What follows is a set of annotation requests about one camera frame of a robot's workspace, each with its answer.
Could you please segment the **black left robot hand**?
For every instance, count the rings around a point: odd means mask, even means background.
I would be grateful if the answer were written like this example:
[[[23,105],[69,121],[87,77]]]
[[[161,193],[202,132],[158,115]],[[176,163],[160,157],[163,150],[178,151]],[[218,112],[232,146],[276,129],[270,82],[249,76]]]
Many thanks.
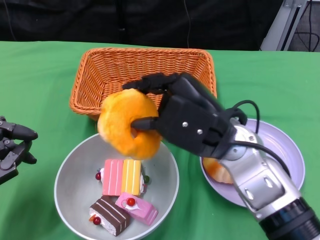
[[[38,133],[34,130],[0,117],[0,183],[16,177],[21,163],[36,164],[37,159],[30,153]]]

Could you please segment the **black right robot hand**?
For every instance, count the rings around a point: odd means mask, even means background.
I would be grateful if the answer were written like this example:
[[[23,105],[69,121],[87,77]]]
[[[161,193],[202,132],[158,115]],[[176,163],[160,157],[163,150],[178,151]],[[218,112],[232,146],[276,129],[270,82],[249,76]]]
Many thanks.
[[[230,150],[236,128],[225,109],[189,73],[154,73],[122,88],[162,95],[158,116],[134,120],[135,130],[155,130],[171,144],[200,157],[221,159]]]

